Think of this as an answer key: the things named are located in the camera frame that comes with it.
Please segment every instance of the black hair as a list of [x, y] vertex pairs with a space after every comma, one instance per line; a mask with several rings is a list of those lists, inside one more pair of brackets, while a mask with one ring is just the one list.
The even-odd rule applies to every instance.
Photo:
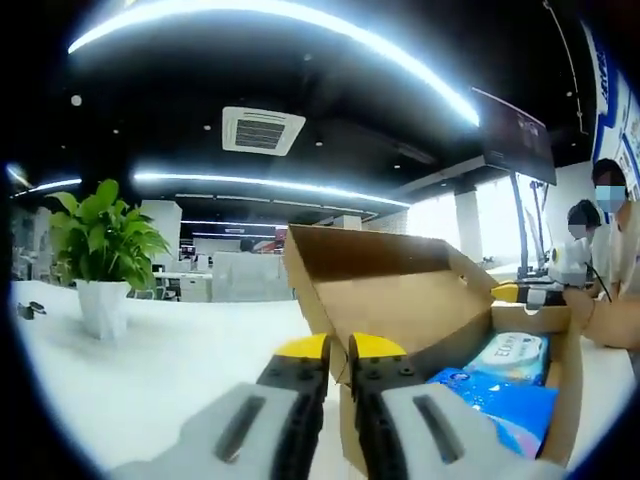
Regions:
[[594, 185], [596, 185], [598, 183], [598, 180], [607, 173], [611, 174], [611, 180], [615, 185], [627, 185], [627, 181], [624, 177], [622, 168], [620, 168], [618, 162], [611, 160], [610, 158], [603, 158], [601, 160], [598, 160], [593, 165], [593, 170], [591, 172], [591, 181]]
[[598, 228], [602, 225], [600, 212], [590, 200], [580, 200], [569, 209], [567, 214], [569, 225], [583, 225], [587, 229]]
[[240, 251], [241, 252], [252, 252], [253, 251], [253, 240], [250, 238], [243, 238], [240, 240]]

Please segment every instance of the white flower pot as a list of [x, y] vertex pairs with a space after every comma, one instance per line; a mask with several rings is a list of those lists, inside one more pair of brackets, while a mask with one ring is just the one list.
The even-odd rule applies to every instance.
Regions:
[[76, 280], [80, 310], [87, 332], [99, 340], [116, 340], [127, 331], [127, 282]]

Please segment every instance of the gray gripper finger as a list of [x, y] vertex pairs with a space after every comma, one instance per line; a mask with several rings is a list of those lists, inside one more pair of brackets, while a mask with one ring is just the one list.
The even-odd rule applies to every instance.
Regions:
[[267, 480], [298, 393], [239, 384], [186, 421], [178, 442], [147, 462], [108, 474], [113, 480]]
[[386, 390], [382, 398], [409, 480], [555, 480], [564, 470], [504, 447], [484, 414], [440, 384]]

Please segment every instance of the window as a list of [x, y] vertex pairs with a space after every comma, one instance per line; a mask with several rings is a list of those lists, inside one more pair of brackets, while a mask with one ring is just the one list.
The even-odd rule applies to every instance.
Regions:
[[[530, 218], [537, 232], [537, 213], [533, 191], [529, 187], [531, 178], [519, 175], [518, 185], [522, 206], [525, 209], [525, 225], [527, 231], [527, 250], [531, 260], [536, 258], [536, 247], [531, 234]], [[513, 188], [509, 177], [477, 186], [478, 216], [480, 220], [480, 237], [482, 239], [482, 255], [515, 260], [520, 256], [520, 231], [518, 213], [513, 196]], [[543, 218], [543, 241], [545, 250], [550, 246], [549, 230]]]
[[409, 208], [407, 222], [409, 235], [441, 238], [453, 247], [460, 248], [456, 201], [453, 193], [412, 205]]

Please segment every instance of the ceiling air conditioner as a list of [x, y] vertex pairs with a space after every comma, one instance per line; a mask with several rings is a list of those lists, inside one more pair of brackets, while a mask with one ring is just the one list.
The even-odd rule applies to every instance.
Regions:
[[256, 108], [222, 109], [222, 149], [232, 152], [284, 156], [306, 119]]

